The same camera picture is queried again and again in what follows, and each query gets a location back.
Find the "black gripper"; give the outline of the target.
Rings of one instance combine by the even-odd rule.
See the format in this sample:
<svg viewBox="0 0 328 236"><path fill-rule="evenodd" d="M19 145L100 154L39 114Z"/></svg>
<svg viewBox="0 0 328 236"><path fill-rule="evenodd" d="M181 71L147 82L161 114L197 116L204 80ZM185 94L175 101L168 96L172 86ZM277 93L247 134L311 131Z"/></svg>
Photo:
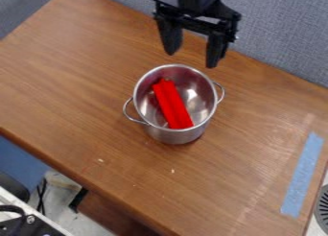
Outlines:
<svg viewBox="0 0 328 236"><path fill-rule="evenodd" d="M207 67L216 68L225 56L228 41L233 42L237 38L241 14L231 9L221 0L152 1L155 3L153 19L165 53L171 56L179 50L183 29L209 35Z"/></svg>

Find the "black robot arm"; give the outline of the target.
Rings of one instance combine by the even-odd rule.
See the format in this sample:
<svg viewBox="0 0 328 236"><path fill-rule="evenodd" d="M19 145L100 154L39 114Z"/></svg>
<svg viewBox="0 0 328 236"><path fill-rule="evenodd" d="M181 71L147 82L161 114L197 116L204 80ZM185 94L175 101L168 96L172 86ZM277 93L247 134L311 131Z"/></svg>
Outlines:
<svg viewBox="0 0 328 236"><path fill-rule="evenodd" d="M241 14L221 0L177 0L176 5L163 0L152 1L153 19L165 53L172 56L181 47L184 30L205 35L205 65L215 68L225 56L229 43L237 39Z"/></svg>

